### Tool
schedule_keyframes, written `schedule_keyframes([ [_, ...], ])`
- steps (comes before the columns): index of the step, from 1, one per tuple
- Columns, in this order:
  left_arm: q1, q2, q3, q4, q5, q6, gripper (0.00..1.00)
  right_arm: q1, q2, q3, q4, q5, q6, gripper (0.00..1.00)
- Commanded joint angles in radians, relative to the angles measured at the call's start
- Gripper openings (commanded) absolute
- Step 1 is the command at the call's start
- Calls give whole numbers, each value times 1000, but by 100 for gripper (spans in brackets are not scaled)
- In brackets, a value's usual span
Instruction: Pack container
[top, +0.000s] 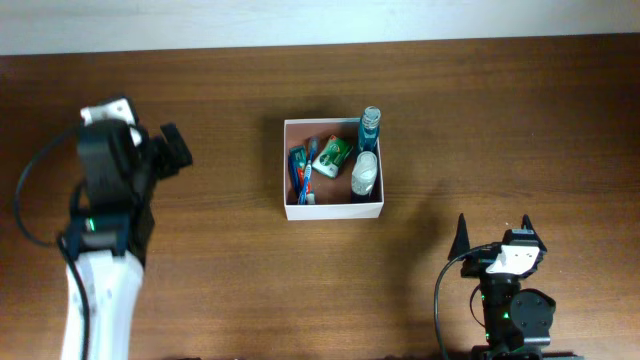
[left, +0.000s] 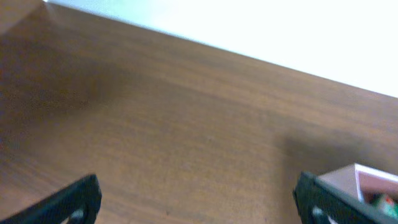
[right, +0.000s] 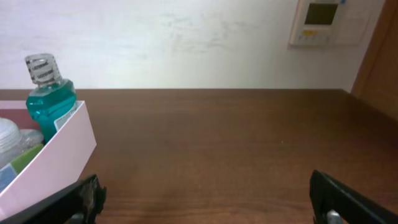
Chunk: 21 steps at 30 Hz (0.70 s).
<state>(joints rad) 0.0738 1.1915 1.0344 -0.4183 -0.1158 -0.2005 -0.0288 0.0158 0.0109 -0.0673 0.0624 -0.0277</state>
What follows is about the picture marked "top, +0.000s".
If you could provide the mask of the blue disposable razor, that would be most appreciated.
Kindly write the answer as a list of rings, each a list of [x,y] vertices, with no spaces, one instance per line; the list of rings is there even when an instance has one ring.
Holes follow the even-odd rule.
[[[299,196],[301,184],[300,184],[300,172],[304,170],[306,163],[306,152],[303,146],[293,147],[289,150],[288,155],[288,168],[291,176],[292,187],[296,196]]]

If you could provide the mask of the blue foam soap bottle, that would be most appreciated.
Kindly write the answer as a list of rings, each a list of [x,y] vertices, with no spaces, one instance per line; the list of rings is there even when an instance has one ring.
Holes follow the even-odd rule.
[[[369,202],[378,175],[378,159],[371,151],[361,152],[351,176],[351,202]]]

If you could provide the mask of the green red toothpaste tube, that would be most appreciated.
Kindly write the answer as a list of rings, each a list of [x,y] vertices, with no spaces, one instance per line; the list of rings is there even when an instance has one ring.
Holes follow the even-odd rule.
[[[305,191],[306,205],[315,204],[315,194],[311,188],[311,181],[306,180],[306,168],[310,164],[307,159],[306,148],[303,145],[295,146],[289,149],[288,167],[291,175],[292,186],[295,190],[297,198],[300,198],[301,191]]]

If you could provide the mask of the blue white toothbrush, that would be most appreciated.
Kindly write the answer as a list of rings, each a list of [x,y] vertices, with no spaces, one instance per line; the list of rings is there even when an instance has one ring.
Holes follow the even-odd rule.
[[[303,184],[302,184],[302,188],[298,197],[298,204],[299,205],[305,205],[307,203],[306,201],[306,197],[307,197],[307,193],[308,193],[308,188],[309,188],[309,183],[311,180],[311,173],[312,173],[312,163],[313,163],[313,159],[314,156],[316,155],[317,151],[319,148],[319,138],[318,137],[311,137],[309,139],[309,157],[307,159],[307,163],[305,166],[305,170],[304,170],[304,177],[303,177]]]

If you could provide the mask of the teal mouthwash bottle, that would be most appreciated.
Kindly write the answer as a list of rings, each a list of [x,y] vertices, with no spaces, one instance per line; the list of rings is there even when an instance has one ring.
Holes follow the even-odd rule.
[[[364,109],[358,128],[357,152],[375,152],[380,132],[381,111],[375,106]]]

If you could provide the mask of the white pink cardboard box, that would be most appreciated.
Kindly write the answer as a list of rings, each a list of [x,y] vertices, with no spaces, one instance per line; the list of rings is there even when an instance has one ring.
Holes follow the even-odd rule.
[[[378,174],[371,199],[365,203],[351,202],[351,174],[355,164],[352,152],[342,165],[339,174],[331,179],[313,171],[312,190],[315,205],[298,205],[288,166],[289,149],[307,145],[308,139],[317,136],[322,150],[331,135],[357,145],[358,118],[288,119],[283,125],[282,145],[282,202],[289,221],[335,220],[378,218],[385,203],[384,173],[381,146],[376,149]]]

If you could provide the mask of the green white soap box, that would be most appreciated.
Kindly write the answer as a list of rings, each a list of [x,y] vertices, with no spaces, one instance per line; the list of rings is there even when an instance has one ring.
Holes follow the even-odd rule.
[[[349,142],[331,135],[313,161],[312,167],[320,174],[335,179],[352,150],[353,146]]]

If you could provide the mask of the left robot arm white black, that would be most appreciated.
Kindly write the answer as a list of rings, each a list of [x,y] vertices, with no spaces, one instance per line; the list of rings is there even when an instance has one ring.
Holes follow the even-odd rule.
[[[81,128],[85,177],[70,199],[70,222],[56,243],[66,263],[64,359],[125,359],[155,225],[158,181],[192,165],[176,125],[151,137],[137,124],[108,119]]]

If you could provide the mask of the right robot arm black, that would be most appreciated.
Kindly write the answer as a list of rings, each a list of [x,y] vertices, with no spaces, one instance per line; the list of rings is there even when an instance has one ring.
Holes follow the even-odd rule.
[[[472,294],[481,296],[485,346],[472,348],[471,359],[576,359],[571,352],[546,353],[551,343],[556,302],[537,289],[524,289],[521,281],[537,271],[547,253],[528,216],[522,224],[505,232],[503,239],[472,247],[466,221],[458,218],[448,263],[436,281],[434,298],[446,272],[462,263],[460,275],[477,279]]]

